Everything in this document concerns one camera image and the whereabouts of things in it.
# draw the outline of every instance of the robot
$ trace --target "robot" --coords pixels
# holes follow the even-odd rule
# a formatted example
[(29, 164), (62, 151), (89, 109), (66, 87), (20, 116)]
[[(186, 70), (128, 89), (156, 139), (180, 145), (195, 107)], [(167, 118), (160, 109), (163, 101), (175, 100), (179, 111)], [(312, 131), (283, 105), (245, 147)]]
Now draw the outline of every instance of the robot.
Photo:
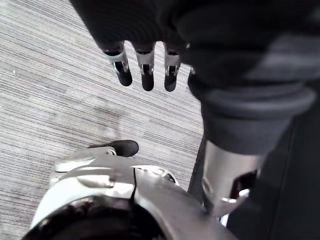
[(181, 63), (201, 102), (201, 166), (188, 192), (168, 170), (132, 158), (138, 144), (92, 146), (55, 164), (24, 240), (235, 240), (221, 222), (250, 194), (266, 156), (316, 95), (303, 46), (319, 33), (316, 0), (71, 0), (119, 82), (133, 79), (134, 46), (145, 91), (154, 87), (155, 43), (165, 46), (164, 87)]

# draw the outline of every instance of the gray carpet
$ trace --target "gray carpet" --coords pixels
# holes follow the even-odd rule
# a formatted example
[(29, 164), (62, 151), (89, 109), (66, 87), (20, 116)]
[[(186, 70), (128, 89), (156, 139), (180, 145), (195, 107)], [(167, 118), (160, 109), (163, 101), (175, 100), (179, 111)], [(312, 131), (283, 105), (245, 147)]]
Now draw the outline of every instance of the gray carpet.
[(67, 0), (0, 0), (1, 240), (26, 233), (54, 161), (88, 145), (136, 140), (137, 158), (188, 187), (202, 137), (189, 68), (166, 92), (159, 42), (145, 92), (130, 44), (127, 52), (133, 84), (123, 87)]

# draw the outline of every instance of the dark fabric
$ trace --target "dark fabric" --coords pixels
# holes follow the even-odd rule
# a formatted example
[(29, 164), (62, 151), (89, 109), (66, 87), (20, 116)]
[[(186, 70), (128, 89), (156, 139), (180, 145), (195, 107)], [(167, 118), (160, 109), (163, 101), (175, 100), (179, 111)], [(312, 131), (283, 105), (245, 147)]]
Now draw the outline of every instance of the dark fabric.
[[(291, 85), (320, 77), (318, 0), (71, 3), (102, 50), (123, 40), (140, 48), (156, 41), (175, 48), (195, 70), (189, 85), (201, 101), (208, 140), (227, 151), (269, 153), (291, 118), (314, 100), (303, 85), (295, 92)], [(272, 94), (263, 96), (266, 86)], [(278, 88), (286, 90), (275, 95)]]
[[(308, 84), (320, 93), (320, 82)], [(320, 99), (297, 117), (267, 161), (249, 199), (229, 217), (240, 240), (315, 240), (319, 228)]]

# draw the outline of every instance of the silver metal arm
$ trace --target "silver metal arm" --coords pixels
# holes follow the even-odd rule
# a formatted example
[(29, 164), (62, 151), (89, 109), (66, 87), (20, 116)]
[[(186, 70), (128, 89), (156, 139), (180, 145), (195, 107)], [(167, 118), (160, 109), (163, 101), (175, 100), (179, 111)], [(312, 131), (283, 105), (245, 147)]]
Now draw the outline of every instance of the silver metal arm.
[(222, 217), (237, 208), (249, 196), (264, 159), (228, 152), (207, 141), (202, 188), (208, 212)]

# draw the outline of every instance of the floor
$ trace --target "floor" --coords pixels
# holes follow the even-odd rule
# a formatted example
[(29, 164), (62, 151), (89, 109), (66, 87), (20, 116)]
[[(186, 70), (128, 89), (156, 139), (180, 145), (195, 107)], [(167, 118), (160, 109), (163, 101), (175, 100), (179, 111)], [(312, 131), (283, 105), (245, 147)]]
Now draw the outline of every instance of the floor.
[(133, 139), (136, 155), (175, 173), (186, 189), (202, 137), (198, 101), (187, 87), (165, 91), (157, 43), (155, 88), (117, 76), (67, 0), (0, 0), (0, 239), (20, 239), (47, 189), (56, 159), (88, 145)]

